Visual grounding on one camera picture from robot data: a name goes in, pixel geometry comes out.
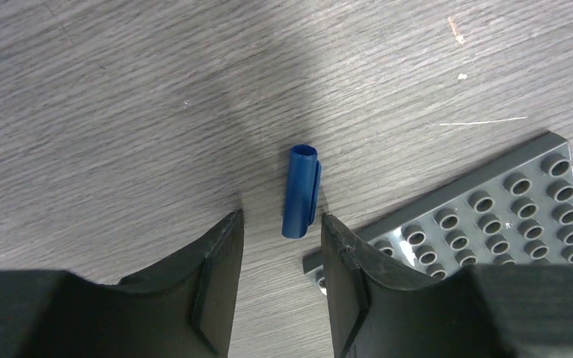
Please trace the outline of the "blue marker cap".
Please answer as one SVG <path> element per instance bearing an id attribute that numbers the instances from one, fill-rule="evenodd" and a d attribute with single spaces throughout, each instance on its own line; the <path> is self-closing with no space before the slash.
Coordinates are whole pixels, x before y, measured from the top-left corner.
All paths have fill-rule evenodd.
<path id="1" fill-rule="evenodd" d="M 295 145 L 289 152 L 284 198 L 282 235 L 301 239 L 314 223 L 319 196 L 322 165 L 317 150 L 310 145 Z"/>

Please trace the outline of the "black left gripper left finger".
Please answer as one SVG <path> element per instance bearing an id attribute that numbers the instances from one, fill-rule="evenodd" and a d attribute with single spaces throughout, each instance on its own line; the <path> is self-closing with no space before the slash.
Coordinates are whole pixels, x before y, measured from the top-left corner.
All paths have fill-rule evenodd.
<path id="1" fill-rule="evenodd" d="M 226 357 L 244 215 L 104 285 L 65 270 L 0 270 L 0 357 Z"/>

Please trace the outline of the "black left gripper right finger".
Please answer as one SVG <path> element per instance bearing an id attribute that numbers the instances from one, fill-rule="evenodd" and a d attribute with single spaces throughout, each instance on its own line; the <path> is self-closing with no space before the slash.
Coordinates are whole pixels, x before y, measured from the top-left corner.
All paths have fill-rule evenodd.
<path id="1" fill-rule="evenodd" d="M 336 357 L 573 357 L 573 266 L 475 265 L 437 280 L 321 226 Z"/>

